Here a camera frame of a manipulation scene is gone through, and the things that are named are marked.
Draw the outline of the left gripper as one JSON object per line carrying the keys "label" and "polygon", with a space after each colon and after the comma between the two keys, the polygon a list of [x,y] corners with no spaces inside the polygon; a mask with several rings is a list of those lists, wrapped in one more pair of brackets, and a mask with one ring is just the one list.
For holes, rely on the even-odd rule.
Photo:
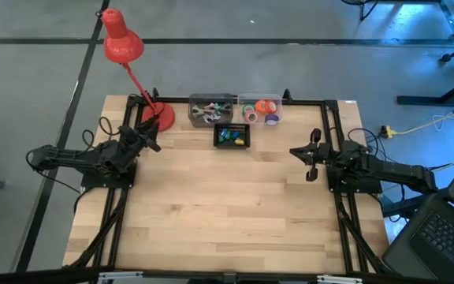
{"label": "left gripper", "polygon": [[157,144],[158,116],[152,116],[141,122],[135,129],[129,126],[120,126],[121,133],[118,151],[125,156],[136,156],[143,148],[150,148],[155,152],[161,151]]}

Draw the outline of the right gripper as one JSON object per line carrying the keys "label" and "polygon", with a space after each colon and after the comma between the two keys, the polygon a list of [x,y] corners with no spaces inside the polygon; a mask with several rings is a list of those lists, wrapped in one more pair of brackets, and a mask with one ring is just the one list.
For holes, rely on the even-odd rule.
{"label": "right gripper", "polygon": [[327,165],[332,162],[333,150],[330,144],[320,143],[322,131],[313,129],[310,135],[310,143],[306,146],[291,148],[290,154],[307,164],[310,169],[306,173],[307,181],[315,181],[318,177],[316,164]]}

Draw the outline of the grey translucent plastic bin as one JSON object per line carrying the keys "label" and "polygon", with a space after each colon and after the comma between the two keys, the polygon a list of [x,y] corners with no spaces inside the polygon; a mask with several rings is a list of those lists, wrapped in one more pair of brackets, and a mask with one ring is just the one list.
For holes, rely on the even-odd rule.
{"label": "grey translucent plastic bin", "polygon": [[[216,121],[214,119],[214,115],[212,115],[210,111],[205,110],[205,114],[210,114],[211,117],[213,118],[213,121],[211,123],[206,123],[203,120],[203,116],[200,116],[198,118],[193,118],[190,115],[190,110],[191,110],[191,108],[194,107],[194,105],[197,105],[198,107],[204,109],[210,103],[215,103],[215,106],[217,104],[222,105],[224,103],[229,103],[231,105],[231,110],[229,112],[219,112],[218,111],[218,113],[223,113],[225,115],[225,119],[221,120],[221,121]],[[191,124],[196,128],[209,128],[209,127],[214,127],[214,125],[217,123],[230,123],[233,118],[233,96],[229,93],[195,93],[195,94],[192,94],[188,98],[188,118],[189,118]]]}

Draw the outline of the clear plastic bin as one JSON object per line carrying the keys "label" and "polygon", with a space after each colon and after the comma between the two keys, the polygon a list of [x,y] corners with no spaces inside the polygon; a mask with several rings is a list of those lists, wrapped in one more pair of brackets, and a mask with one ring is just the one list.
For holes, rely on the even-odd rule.
{"label": "clear plastic bin", "polygon": [[[244,118],[244,114],[242,113],[242,108],[244,105],[247,104],[252,104],[255,107],[255,103],[259,100],[273,100],[277,104],[277,112],[275,113],[276,115],[279,116],[280,121],[279,123],[283,120],[283,103],[282,103],[282,98],[278,94],[266,94],[266,93],[242,93],[237,96],[237,115],[236,118],[239,122],[247,123]],[[250,125],[257,125],[257,126],[271,126],[267,125],[265,123],[265,116],[268,114],[261,114],[254,110],[257,115],[259,116],[258,121],[255,123],[247,123]]]}

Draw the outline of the black slotted plastic basket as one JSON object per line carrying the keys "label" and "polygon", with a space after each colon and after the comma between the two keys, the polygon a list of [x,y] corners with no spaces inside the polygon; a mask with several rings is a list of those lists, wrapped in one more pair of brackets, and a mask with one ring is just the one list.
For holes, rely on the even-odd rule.
{"label": "black slotted plastic basket", "polygon": [[[236,145],[235,139],[225,140],[223,143],[218,142],[218,137],[221,136],[221,131],[227,129],[228,133],[239,132],[240,136],[237,139],[244,141],[244,145]],[[247,149],[251,146],[251,132],[249,124],[239,123],[217,123],[214,125],[213,145],[218,149]]]}

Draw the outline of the red desk lamp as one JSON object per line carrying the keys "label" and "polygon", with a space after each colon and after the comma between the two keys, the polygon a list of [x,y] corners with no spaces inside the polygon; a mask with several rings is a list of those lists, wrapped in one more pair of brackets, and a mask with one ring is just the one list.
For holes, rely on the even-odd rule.
{"label": "red desk lamp", "polygon": [[106,29],[106,37],[103,40],[105,57],[120,65],[128,74],[131,81],[140,93],[140,97],[146,103],[143,108],[141,122],[154,119],[158,124],[158,131],[164,132],[170,129],[175,122],[175,112],[169,103],[156,102],[148,91],[136,78],[131,62],[139,59],[145,51],[143,40],[125,23],[122,12],[115,8],[107,8],[99,13],[100,20]]}

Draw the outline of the black desk leg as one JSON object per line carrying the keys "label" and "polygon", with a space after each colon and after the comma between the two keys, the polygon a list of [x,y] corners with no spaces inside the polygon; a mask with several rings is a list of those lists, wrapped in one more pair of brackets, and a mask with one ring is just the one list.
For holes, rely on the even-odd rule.
{"label": "black desk leg", "polygon": [[400,95],[396,102],[400,105],[454,107],[454,88],[438,97]]}

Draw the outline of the black open laptop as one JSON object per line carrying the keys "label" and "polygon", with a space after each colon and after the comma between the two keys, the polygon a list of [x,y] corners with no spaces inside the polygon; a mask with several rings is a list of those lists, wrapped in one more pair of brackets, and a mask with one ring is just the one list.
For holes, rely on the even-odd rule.
{"label": "black open laptop", "polygon": [[382,259],[405,277],[454,282],[454,207],[428,196]]}

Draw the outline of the black crossbar with silver brackets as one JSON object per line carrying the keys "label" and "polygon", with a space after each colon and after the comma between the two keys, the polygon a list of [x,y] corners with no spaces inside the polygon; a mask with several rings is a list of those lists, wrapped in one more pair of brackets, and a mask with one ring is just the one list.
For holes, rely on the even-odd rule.
{"label": "black crossbar with silver brackets", "polygon": [[115,271],[112,267],[67,267],[55,270],[24,271],[0,274],[0,284],[77,284],[121,278],[188,278],[224,283],[239,281],[295,281],[332,284],[454,284],[453,280],[414,278],[395,274],[348,272],[345,274],[282,274],[199,271]]}

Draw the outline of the black aluminium rig frame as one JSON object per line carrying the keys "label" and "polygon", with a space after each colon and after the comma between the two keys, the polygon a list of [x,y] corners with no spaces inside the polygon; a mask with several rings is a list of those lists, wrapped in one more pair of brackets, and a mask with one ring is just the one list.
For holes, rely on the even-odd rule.
{"label": "black aluminium rig frame", "polygon": [[338,218],[344,206],[370,247],[387,237],[379,203],[342,195],[320,168],[316,181],[289,149],[306,144],[312,129],[338,146],[360,126],[349,101],[293,100],[276,126],[251,127],[245,150],[220,150],[212,129],[188,120],[187,101],[175,98],[174,126],[158,136],[160,152],[145,151],[128,191],[93,189],[80,199],[63,262],[73,264],[115,209],[120,222],[91,266],[103,280],[212,278],[223,282],[314,281],[372,271]]}

